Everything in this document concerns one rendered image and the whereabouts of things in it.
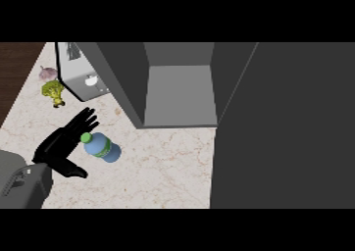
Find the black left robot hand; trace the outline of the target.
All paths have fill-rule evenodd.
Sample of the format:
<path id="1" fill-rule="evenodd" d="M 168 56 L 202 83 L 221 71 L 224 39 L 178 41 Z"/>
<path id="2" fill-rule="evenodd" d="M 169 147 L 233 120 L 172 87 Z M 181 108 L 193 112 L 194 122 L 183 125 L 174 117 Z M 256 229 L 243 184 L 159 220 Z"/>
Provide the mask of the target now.
<path id="1" fill-rule="evenodd" d="M 78 146 L 82 133 L 89 132 L 100 124 L 94 112 L 94 109 L 85 108 L 66 126 L 48 135 L 33 153 L 32 162 L 45 163 L 64 177 L 88 176 L 86 171 L 67 160 L 67 156 Z"/>

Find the blue water bottle green cap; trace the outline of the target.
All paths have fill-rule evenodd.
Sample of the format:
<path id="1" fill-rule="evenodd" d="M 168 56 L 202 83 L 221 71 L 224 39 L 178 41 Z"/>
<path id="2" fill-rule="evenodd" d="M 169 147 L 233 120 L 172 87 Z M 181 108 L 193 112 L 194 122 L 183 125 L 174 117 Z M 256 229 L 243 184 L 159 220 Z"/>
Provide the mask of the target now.
<path id="1" fill-rule="evenodd" d="M 113 163 L 120 155 L 119 146 L 100 133 L 84 132 L 81 135 L 85 152 L 95 158 L 103 159 L 107 163 Z"/>

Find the grey cabinet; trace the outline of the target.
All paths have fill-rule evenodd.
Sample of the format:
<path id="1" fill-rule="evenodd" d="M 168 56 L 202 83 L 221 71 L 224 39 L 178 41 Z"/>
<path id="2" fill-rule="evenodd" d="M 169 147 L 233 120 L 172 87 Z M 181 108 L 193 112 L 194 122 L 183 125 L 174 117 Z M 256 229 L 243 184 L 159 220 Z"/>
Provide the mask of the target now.
<path id="1" fill-rule="evenodd" d="M 218 125 L 252 42 L 81 42 L 78 47 L 137 128 Z"/>

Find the dark grey cabinet door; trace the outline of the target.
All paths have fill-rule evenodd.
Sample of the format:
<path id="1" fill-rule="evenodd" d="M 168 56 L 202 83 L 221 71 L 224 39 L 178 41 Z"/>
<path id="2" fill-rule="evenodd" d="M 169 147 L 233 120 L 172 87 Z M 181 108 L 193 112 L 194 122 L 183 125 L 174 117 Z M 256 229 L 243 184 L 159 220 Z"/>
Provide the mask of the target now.
<path id="1" fill-rule="evenodd" d="M 261 43 L 215 130 L 214 208 L 355 208 L 355 43 Z"/>

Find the green broccoli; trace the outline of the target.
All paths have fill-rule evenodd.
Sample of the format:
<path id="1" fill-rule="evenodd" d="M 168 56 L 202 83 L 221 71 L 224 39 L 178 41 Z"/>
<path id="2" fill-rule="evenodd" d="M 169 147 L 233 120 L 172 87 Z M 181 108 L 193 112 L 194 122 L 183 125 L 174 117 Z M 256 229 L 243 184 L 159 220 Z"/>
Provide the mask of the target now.
<path id="1" fill-rule="evenodd" d="M 64 87 L 57 80 L 48 81 L 41 87 L 41 95 L 51 98 L 54 108 L 64 105 L 64 101 L 60 96 L 63 89 Z"/>

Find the silver toaster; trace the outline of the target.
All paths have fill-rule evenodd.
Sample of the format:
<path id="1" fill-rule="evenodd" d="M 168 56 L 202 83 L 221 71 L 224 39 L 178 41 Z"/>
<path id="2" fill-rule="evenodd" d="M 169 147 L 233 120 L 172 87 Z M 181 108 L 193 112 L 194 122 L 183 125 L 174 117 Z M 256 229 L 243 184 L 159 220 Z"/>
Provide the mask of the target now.
<path id="1" fill-rule="evenodd" d="M 103 80 L 75 42 L 55 42 L 57 78 L 81 102 L 109 93 Z"/>

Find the purple garlic bulb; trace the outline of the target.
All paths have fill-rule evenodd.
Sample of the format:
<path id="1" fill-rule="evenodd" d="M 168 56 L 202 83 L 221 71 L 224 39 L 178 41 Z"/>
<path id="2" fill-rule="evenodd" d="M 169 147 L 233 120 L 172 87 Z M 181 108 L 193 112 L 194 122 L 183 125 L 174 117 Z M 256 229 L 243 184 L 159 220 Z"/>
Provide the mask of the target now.
<path id="1" fill-rule="evenodd" d="M 38 79 L 44 82 L 55 80 L 57 70 L 54 68 L 39 68 Z"/>

